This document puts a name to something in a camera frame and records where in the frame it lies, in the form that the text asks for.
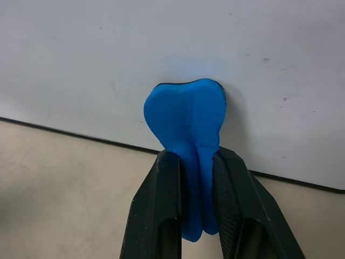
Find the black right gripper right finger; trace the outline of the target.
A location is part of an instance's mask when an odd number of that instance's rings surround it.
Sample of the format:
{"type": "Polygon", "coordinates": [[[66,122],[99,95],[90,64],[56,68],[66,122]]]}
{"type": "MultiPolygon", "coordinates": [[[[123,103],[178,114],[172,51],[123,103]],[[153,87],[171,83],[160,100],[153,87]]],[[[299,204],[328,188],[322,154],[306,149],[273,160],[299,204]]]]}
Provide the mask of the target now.
{"type": "Polygon", "coordinates": [[[276,200],[226,148],[213,157],[213,200],[224,258],[299,258],[276,200]]]}

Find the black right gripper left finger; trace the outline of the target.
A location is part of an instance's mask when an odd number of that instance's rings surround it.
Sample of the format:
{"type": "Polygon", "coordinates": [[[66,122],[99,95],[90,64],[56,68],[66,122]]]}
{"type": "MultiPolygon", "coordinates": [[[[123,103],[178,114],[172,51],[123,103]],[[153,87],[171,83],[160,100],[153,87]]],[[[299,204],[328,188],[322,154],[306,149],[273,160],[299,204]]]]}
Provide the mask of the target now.
{"type": "Polygon", "coordinates": [[[181,258],[181,223],[180,159],[163,151],[132,199],[120,258],[181,258]]]}

